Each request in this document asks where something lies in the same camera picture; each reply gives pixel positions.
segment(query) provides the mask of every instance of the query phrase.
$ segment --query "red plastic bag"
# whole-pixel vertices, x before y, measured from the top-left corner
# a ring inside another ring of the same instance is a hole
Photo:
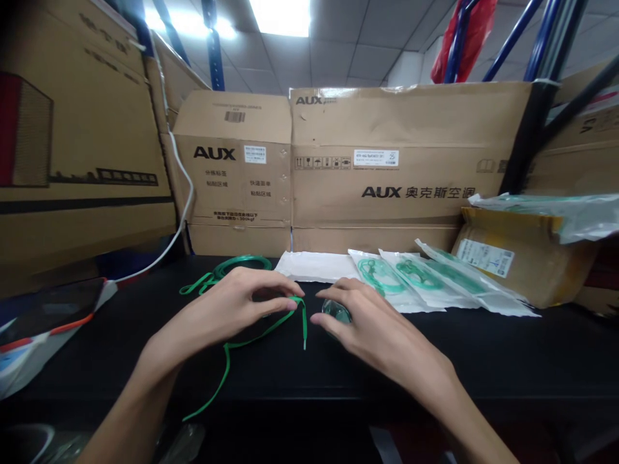
[[[445,73],[447,72],[447,60],[449,59],[449,50],[453,42],[453,36],[456,34],[458,25],[458,12],[462,6],[462,0],[458,0],[456,10],[451,17],[449,26],[443,37],[443,46],[438,53],[437,60],[432,66],[430,76],[435,84],[442,84],[445,81]],[[492,31],[492,26],[495,23],[495,8],[496,0],[480,0],[471,12],[469,19],[469,28],[466,32],[466,40],[462,49],[462,60],[456,82],[466,82],[469,74],[473,70],[475,61],[479,53],[482,51],[487,37]]]

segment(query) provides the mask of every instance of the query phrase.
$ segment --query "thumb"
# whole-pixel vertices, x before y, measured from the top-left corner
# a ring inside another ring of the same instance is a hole
[[[297,303],[290,298],[281,297],[256,303],[255,308],[260,316],[266,316],[278,311],[294,311],[297,308]]]
[[[325,313],[315,313],[309,318],[312,324],[316,324],[325,329],[328,333],[337,338],[340,342],[343,337],[346,337],[350,332],[350,327],[339,322],[333,316]]]

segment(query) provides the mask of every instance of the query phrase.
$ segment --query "barcode label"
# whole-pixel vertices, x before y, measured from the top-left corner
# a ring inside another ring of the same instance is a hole
[[[462,261],[502,278],[507,277],[514,256],[513,251],[475,242],[468,238],[460,242],[457,254]]]
[[[399,150],[355,150],[355,166],[398,166]]]
[[[266,147],[245,145],[245,162],[266,164]]]
[[[226,111],[226,117],[224,120],[228,122],[244,122],[245,113],[241,113],[239,111]]]

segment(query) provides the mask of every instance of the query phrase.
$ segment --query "white charging cable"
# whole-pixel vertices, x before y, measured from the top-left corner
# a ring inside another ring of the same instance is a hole
[[[146,266],[141,271],[138,271],[138,272],[133,273],[131,275],[128,275],[126,277],[122,277],[120,279],[117,279],[116,282],[122,282],[123,280],[131,279],[132,277],[140,275],[141,273],[146,272],[147,270],[151,269],[155,264],[157,264],[159,261],[161,261],[163,259],[163,257],[170,251],[170,248],[172,248],[172,246],[174,245],[174,242],[176,242],[176,239],[181,234],[182,228],[185,225],[185,219],[187,217],[187,212],[189,211],[189,207],[191,206],[192,200],[193,200],[193,182],[192,182],[191,177],[189,177],[189,174],[187,174],[187,171],[185,170],[185,167],[181,163],[181,158],[179,156],[179,150],[176,147],[176,138],[174,137],[174,134],[172,132],[170,132],[170,139],[172,140],[172,150],[174,152],[174,158],[176,159],[176,163],[178,163],[179,168],[181,169],[182,173],[185,175],[185,177],[187,178],[187,181],[189,182],[189,196],[187,197],[187,203],[185,203],[185,208],[182,211],[182,216],[181,216],[181,222],[179,224],[179,229],[176,231],[176,234],[174,234],[174,237],[172,237],[172,240],[170,241],[170,244],[163,251],[163,253],[161,253],[159,258],[154,260],[150,265]]]
[[[154,52],[154,58],[157,61],[157,67],[159,68],[159,75],[161,76],[161,79],[163,80],[163,71],[161,69],[161,62],[159,60],[159,56],[157,56],[157,50],[154,47],[153,47],[153,52]],[[161,93],[163,94],[163,105],[164,105],[166,114],[168,114],[168,112],[169,112],[168,99],[166,97],[166,92],[165,92],[165,88],[166,87],[165,87],[163,82],[162,82],[161,88],[162,88],[162,92]],[[146,266],[141,271],[138,271],[138,272],[133,273],[131,275],[122,277],[120,279],[117,279],[116,282],[122,282],[123,280],[128,280],[128,279],[131,279],[132,277],[140,275],[141,273],[146,272],[147,270],[151,269],[155,264],[157,264],[159,261],[161,261],[163,259],[163,257],[170,251],[170,249],[172,248],[172,246],[176,242],[176,239],[181,234],[183,227],[185,226],[185,220],[187,218],[187,212],[189,211],[189,207],[192,204],[192,200],[193,200],[193,182],[192,182],[192,178],[189,177],[189,174],[187,174],[187,171],[185,170],[185,167],[182,165],[181,157],[179,156],[179,149],[176,146],[176,138],[174,137],[174,134],[172,133],[172,128],[170,127],[170,123],[168,123],[168,133],[170,134],[170,139],[172,140],[172,151],[174,152],[174,158],[176,160],[176,163],[178,163],[179,168],[181,169],[181,171],[184,174],[184,176],[187,178],[187,182],[189,182],[189,196],[187,197],[187,203],[185,203],[185,208],[182,211],[181,221],[179,223],[179,229],[176,231],[176,234],[174,235],[174,237],[172,237],[172,240],[170,241],[170,244],[163,251],[163,253],[161,253],[159,258],[154,260],[149,266]]]

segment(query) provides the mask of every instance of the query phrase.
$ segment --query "black table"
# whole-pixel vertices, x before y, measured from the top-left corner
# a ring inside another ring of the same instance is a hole
[[[149,337],[197,293],[179,289],[225,258],[193,256],[121,289],[46,365],[35,380],[0,403],[0,416],[56,423],[98,423],[127,381]],[[301,284],[308,316],[326,284]],[[409,314],[454,363],[462,383],[490,416],[545,420],[608,419],[619,412],[619,333],[574,306],[513,318],[484,310]],[[397,420],[424,414],[396,385],[309,325],[302,347],[301,313],[259,342],[231,354],[231,371],[208,421],[245,422],[314,416]],[[221,346],[194,356],[175,386],[169,413],[200,407],[219,383]]]

